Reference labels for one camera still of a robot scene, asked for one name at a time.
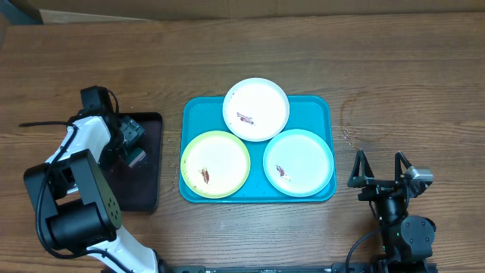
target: wall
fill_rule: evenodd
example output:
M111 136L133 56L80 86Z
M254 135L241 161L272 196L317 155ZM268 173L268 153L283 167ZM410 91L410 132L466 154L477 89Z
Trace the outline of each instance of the wall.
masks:
M150 20L485 11L483 0L15 0L38 9Z

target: wooden table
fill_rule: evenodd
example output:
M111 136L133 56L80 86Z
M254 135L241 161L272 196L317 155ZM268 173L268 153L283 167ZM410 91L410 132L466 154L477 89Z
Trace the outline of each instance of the wooden table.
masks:
M178 192L184 105L264 77L288 94L330 105L338 189L326 203L205 205ZM0 54L0 268L95 272L91 258L54 259L34 231L23 185L64 138L79 90L107 86L121 111L164 117L161 191L153 214L124 225L172 265L326 265L377 226L346 187L363 148L379 178L401 150L434 172L412 215L437 225L431 262L442 272L484 271L485 14L416 14L10 27ZM353 261L380 252L378 238Z

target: silver metal part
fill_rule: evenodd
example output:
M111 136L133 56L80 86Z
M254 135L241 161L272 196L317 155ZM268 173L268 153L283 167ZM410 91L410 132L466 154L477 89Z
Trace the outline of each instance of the silver metal part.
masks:
M406 170L406 174L411 176L413 181L433 182L433 173L426 167L411 166Z

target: plate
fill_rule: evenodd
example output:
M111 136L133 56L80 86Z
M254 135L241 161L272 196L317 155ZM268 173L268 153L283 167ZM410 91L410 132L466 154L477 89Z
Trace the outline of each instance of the plate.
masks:
M235 193L249 175L244 143L231 133L210 131L193 139L180 160L186 185L200 196L223 198Z
M273 138L263 155L270 183L294 197L311 196L329 183L334 163L328 145L307 130L287 130Z
M229 130L239 138L254 142L269 140L288 121L288 98L270 80L246 79L226 94L222 114Z

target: blue tray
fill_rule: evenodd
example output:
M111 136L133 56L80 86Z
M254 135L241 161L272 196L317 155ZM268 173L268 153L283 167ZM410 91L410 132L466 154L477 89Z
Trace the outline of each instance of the blue tray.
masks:
M288 96L289 119L285 130L309 130L320 136L330 147L333 157L332 125L328 104L318 96ZM189 142L199 134L211 130L230 132L222 117L222 102L224 97L198 97L187 102L183 110L182 141L180 156ZM221 199L208 199L191 191L185 184L182 174L179 174L179 190L182 196L190 202L212 203L268 203L268 202L322 202L335 193L336 170L329 184L319 193L307 197L291 197L276 190L266 178L263 170L263 154L270 140L249 142L243 140L251 156L251 170L248 180L234 194Z

